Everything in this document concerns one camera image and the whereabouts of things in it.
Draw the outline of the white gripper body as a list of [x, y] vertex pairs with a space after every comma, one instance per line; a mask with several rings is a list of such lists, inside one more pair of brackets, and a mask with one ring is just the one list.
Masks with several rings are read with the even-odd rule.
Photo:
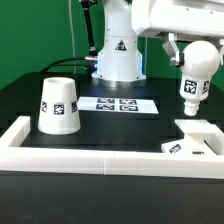
[[224, 37], [224, 0], [133, 0], [132, 27], [138, 36], [165, 33]]

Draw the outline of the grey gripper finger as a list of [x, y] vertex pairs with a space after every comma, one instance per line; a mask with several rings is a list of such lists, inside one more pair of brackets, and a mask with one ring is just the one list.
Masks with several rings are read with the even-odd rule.
[[174, 33], [168, 33], [163, 39], [162, 46], [169, 56], [170, 65], [181, 67], [184, 65], [184, 54], [179, 51], [176, 42], [177, 35]]
[[224, 39], [223, 38], [219, 39], [218, 43], [219, 43], [218, 51], [220, 54], [220, 64], [223, 65], [224, 64]]

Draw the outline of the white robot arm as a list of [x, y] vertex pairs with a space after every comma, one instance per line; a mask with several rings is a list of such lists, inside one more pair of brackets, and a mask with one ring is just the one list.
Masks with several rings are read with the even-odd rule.
[[111, 86], [145, 79], [140, 36], [159, 38], [175, 67], [185, 64], [179, 42], [206, 41], [224, 56], [224, 0], [102, 0], [104, 47], [98, 54], [97, 81]]

